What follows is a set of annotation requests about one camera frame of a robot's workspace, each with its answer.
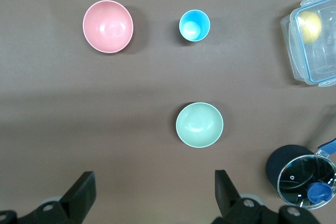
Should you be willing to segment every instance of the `blue cup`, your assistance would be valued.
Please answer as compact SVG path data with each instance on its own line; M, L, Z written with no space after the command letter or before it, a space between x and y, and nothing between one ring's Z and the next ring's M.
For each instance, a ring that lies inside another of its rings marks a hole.
M336 138L316 153L300 145L276 149L266 163L266 175L280 198L308 210L324 206L336 193L336 166L328 157L336 152Z
M189 10L180 19L180 33L189 41L204 39L210 31L210 19L201 10Z

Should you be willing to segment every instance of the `container lid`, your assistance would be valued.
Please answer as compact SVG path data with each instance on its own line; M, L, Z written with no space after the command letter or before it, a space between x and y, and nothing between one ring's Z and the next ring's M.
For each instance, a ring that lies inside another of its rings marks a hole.
M289 47L305 82L336 84L336 0L304 0L290 15Z
M281 171L278 193L288 205L306 209L321 207L336 193L335 173L335 165L325 157L297 157Z

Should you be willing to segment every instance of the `tabletop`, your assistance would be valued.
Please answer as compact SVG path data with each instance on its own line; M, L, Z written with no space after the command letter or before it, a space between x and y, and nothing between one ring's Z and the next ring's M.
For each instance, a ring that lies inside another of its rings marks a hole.
M280 20L302 0L114 0L134 23L115 54L83 35L97 1L0 0L0 209L23 216L92 170L97 199L84 223L211 223L215 170L224 169L240 193L278 211L268 156L336 136L336 87L291 72ZM210 18L202 41L179 32L190 9ZM175 130L198 101L225 121L207 148ZM333 200L312 213L334 223L335 211Z

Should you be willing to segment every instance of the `yellow lemon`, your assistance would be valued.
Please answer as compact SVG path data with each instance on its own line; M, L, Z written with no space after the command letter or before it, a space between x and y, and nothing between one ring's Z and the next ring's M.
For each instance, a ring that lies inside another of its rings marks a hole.
M319 38L322 31L319 16L316 13L303 11L300 12L298 21L303 43L308 45L314 43Z

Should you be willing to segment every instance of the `mint green bowl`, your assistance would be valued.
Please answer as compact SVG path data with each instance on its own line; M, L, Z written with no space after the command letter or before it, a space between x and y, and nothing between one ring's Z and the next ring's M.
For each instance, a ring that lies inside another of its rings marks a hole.
M205 102L186 106L176 119L176 132L187 145L204 148L215 143L224 129L219 110Z

